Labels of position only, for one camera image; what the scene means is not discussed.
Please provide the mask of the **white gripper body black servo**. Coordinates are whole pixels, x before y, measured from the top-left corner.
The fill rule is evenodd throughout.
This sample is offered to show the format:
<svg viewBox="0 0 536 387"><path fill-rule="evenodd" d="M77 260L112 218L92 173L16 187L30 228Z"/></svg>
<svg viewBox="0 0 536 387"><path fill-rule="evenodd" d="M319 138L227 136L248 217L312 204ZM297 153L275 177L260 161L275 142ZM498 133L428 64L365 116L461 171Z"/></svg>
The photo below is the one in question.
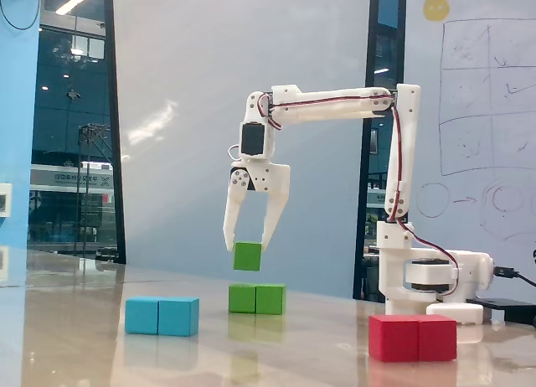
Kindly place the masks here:
<svg viewBox="0 0 536 387"><path fill-rule="evenodd" d="M288 193L290 167L268 160L246 160L232 163L232 167L246 168L250 175L248 190L260 193Z"/></svg>

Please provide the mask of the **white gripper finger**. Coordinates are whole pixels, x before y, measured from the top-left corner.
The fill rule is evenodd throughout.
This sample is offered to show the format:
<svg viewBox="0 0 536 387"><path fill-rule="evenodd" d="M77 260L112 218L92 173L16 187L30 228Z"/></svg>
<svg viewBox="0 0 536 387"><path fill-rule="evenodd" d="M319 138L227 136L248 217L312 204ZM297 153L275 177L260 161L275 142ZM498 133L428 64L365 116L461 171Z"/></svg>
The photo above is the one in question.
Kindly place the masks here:
<svg viewBox="0 0 536 387"><path fill-rule="evenodd" d="M224 214L224 240L228 251L232 251L235 242L235 226L240 214L240 207L248 192L250 175L246 168L232 167Z"/></svg>
<svg viewBox="0 0 536 387"><path fill-rule="evenodd" d="M261 240L263 251L268 247L271 237L276 230L281 214L286 207L289 193L269 193L264 218L264 228Z"/></svg>

